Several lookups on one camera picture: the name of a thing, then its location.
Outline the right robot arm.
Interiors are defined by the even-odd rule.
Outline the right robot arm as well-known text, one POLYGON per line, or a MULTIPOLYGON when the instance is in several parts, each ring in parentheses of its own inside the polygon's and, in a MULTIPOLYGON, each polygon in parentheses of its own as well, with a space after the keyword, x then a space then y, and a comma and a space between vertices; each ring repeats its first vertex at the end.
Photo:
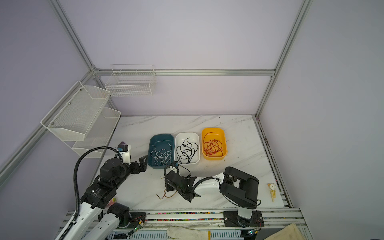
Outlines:
POLYGON ((186 177, 180 175, 179 165, 172 163, 164 168, 167 190, 176 191, 186 201, 211 193, 220 193, 236 211, 224 211, 225 227, 240 227, 242 238, 254 240, 264 227, 264 218, 257 207, 259 179, 234 167, 226 167, 223 173, 211 177, 186 177))

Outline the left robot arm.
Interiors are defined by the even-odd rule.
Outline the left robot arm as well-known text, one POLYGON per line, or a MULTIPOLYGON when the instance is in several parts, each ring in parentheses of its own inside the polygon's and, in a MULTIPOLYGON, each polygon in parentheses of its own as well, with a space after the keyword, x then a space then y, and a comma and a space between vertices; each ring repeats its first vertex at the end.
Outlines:
POLYGON ((73 174, 76 208, 72 218, 56 237, 58 240, 105 240, 116 228, 130 228, 128 237, 131 237, 144 227, 145 213, 132 216, 129 207, 119 203, 110 204, 118 188, 130 175, 143 173, 147 169, 147 156, 141 157, 138 162, 131 162, 129 145, 121 143, 116 149, 107 147, 107 150, 115 153, 114 158, 105 161, 100 174, 85 193, 80 195, 80 163, 90 153, 104 149, 105 147, 90 149, 77 160, 73 174))

